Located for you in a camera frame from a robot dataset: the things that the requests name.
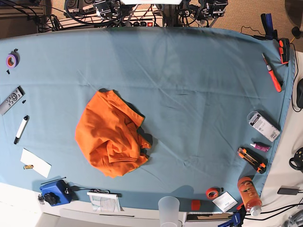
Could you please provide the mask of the orange t-shirt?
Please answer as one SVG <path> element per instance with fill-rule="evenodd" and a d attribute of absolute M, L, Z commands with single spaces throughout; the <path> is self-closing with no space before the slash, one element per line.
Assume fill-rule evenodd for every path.
<path fill-rule="evenodd" d="M 105 176 L 123 176 L 148 161 L 151 143 L 138 132 L 145 117 L 113 90 L 97 91 L 75 130 L 84 157 Z"/>

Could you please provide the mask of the black power strip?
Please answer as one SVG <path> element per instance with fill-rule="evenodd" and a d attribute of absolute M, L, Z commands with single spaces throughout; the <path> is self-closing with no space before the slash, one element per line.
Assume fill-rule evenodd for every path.
<path fill-rule="evenodd" d="M 122 26 L 128 27 L 160 27 L 159 24 L 154 21 L 131 21 L 131 22 L 123 22 Z"/>

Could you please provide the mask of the red tape roll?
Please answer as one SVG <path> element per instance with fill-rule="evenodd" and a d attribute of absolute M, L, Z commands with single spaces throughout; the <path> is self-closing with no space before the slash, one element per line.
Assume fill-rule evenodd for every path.
<path fill-rule="evenodd" d="M 216 199 L 220 194 L 221 189 L 217 187 L 212 187 L 206 190 L 205 194 L 207 199 L 213 200 Z"/>

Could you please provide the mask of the small red block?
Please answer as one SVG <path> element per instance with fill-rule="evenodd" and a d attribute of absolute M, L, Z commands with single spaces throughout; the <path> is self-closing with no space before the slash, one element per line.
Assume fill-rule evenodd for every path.
<path fill-rule="evenodd" d="M 192 200 L 191 201 L 191 210 L 192 211 L 200 211 L 201 201 L 200 200 Z"/>

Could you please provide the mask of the white folded booklet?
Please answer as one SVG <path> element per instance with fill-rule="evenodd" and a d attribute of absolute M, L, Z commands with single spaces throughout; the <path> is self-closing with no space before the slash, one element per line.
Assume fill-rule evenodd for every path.
<path fill-rule="evenodd" d="M 120 212 L 119 197 L 116 194 L 87 192 L 90 198 L 93 211 Z"/>

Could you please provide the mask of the clear plastic bit case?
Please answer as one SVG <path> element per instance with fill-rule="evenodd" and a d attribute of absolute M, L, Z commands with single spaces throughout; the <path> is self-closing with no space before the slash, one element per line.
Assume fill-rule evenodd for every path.
<path fill-rule="evenodd" d="M 250 112 L 247 115 L 247 122 L 270 142 L 273 142 L 280 135 L 280 131 L 258 111 Z"/>

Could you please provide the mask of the small pink glue tube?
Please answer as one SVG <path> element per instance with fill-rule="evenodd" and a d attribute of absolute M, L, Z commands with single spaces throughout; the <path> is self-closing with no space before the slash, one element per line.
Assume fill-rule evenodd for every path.
<path fill-rule="evenodd" d="M 250 144 L 253 148 L 263 151 L 263 152 L 268 152 L 270 150 L 270 146 L 264 145 L 262 143 L 254 142 Z"/>

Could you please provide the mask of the white paper card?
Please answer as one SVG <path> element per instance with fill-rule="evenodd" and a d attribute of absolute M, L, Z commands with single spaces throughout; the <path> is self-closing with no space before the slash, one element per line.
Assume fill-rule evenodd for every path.
<path fill-rule="evenodd" d="M 47 178 L 51 170 L 51 165 L 27 149 L 22 150 L 20 161 L 26 166 L 33 166 L 33 170 Z"/>

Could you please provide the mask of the white marker pen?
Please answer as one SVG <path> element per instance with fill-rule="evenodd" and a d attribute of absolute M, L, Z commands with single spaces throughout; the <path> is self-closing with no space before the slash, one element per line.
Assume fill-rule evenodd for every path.
<path fill-rule="evenodd" d="M 26 125 L 27 125 L 28 120 L 29 120 L 29 116 L 28 115 L 26 115 L 26 116 L 23 117 L 23 119 L 21 121 L 21 124 L 20 124 L 20 126 L 19 126 L 19 128 L 17 130 L 16 136 L 15 136 L 15 139 L 14 139 L 14 144 L 18 144 L 18 142 L 19 142 L 19 140 L 21 138 L 21 135 L 22 135 L 22 133 L 23 133 L 23 131 L 24 131 Z"/>

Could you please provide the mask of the orange drink bottle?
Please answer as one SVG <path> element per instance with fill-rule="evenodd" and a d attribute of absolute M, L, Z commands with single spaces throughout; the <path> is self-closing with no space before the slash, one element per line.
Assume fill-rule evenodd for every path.
<path fill-rule="evenodd" d="M 252 179 L 247 176 L 243 177 L 238 181 L 237 186 L 245 210 L 253 217 L 260 215 L 262 212 L 262 201 L 252 182 Z"/>

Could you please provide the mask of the blue clamp bottom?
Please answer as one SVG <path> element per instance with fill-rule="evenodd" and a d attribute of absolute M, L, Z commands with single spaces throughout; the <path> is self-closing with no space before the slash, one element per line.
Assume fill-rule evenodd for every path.
<path fill-rule="evenodd" d="M 230 220 L 218 225 L 218 227 L 242 227 L 246 213 L 245 206 L 241 203 L 237 207 L 237 211 L 230 216 Z"/>

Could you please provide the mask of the grey remote control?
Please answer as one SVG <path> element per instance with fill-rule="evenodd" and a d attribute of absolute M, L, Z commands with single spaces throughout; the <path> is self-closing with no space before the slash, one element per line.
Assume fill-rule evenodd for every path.
<path fill-rule="evenodd" d="M 21 86 L 18 86 L 14 91 L 0 104 L 0 114 L 4 115 L 16 102 L 18 102 L 25 92 Z"/>

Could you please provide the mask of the blue clamp top right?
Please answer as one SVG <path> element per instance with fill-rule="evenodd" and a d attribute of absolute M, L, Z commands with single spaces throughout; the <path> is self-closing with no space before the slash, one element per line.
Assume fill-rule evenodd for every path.
<path fill-rule="evenodd" d="M 278 35 L 277 30 L 273 28 L 273 21 L 271 13 L 262 13 L 260 15 L 261 22 L 265 31 L 264 35 L 254 35 L 254 38 L 260 39 L 260 40 L 277 40 L 278 41 Z"/>

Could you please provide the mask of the purple tape roll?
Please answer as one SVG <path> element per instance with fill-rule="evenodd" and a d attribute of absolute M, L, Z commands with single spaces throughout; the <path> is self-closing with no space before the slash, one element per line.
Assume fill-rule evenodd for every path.
<path fill-rule="evenodd" d="M 6 65 L 9 69 L 12 69 L 17 67 L 19 61 L 20 61 L 20 56 L 18 53 L 18 49 L 14 49 L 13 51 L 11 51 L 11 53 L 7 55 Z"/>

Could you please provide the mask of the orange black clamp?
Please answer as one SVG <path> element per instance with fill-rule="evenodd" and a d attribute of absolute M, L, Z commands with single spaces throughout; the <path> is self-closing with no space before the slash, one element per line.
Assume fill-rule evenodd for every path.
<path fill-rule="evenodd" d="M 288 38 L 279 39 L 279 52 L 281 63 L 288 66 L 290 58 L 290 42 Z"/>

